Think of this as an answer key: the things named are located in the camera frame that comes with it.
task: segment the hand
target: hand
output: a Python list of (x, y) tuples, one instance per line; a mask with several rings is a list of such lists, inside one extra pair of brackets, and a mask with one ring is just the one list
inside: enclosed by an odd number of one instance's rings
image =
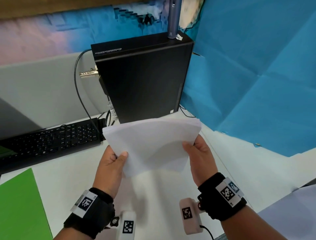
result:
[(128, 153), (122, 152), (116, 158), (111, 146), (108, 145), (100, 160), (93, 187), (104, 191), (114, 199), (121, 185), (123, 166), (127, 157)]
[(212, 152), (201, 135), (197, 136), (194, 145), (183, 142), (182, 146), (189, 154), (193, 181), (198, 187), (218, 172)]

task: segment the black computer tower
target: black computer tower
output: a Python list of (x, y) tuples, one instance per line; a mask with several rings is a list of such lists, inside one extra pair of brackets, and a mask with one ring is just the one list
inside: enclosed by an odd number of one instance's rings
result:
[(169, 39), (159, 33), (91, 45), (100, 84), (120, 123), (178, 110), (193, 49), (193, 40), (179, 35)]

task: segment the left hand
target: left hand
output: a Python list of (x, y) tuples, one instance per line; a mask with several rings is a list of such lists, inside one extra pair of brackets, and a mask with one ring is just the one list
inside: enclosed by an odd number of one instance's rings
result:
[(121, 184), (123, 166), (127, 157), (128, 153), (122, 152), (116, 158), (111, 146), (108, 145), (100, 160), (93, 187), (104, 191), (114, 199)]

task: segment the forearm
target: forearm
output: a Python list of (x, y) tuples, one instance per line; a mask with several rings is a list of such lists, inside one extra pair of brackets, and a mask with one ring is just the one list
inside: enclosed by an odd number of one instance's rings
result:
[(248, 206), (221, 224), (229, 240), (286, 240)]
[(92, 238), (74, 228), (63, 228), (54, 240), (92, 240)]

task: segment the right hand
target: right hand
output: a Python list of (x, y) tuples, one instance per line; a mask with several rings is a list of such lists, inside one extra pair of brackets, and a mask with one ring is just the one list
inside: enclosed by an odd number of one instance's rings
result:
[(201, 135), (197, 136), (194, 145), (183, 142), (182, 146), (189, 154), (193, 181), (198, 187), (218, 172), (211, 149)]

